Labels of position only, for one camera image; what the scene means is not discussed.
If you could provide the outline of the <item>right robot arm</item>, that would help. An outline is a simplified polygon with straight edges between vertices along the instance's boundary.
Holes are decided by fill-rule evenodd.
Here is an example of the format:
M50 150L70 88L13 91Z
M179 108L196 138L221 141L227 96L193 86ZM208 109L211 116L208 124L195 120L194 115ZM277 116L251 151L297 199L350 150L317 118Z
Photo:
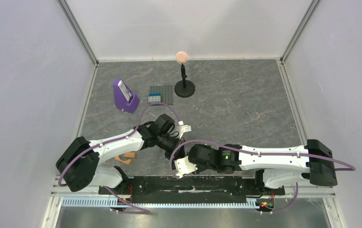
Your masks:
M289 148L253 148L227 144L214 149L196 144L188 153L188 161L197 166L197 173L213 170L221 174L256 170L254 189L265 194L287 184L309 180L316 186L338 184L332 151L317 139Z

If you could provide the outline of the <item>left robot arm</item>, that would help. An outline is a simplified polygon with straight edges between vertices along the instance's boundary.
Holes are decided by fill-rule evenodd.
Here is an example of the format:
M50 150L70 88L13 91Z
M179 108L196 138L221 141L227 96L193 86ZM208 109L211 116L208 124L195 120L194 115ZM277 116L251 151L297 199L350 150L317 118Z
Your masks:
M60 172L58 185L77 192L88 185L107 186L117 194L127 191L129 182L117 168L104 167L103 163L127 152L138 152L157 146L170 155L183 141L183 134L191 126L183 121L175 122L162 114L155 121L135 126L113 137L87 140L75 138L56 162Z

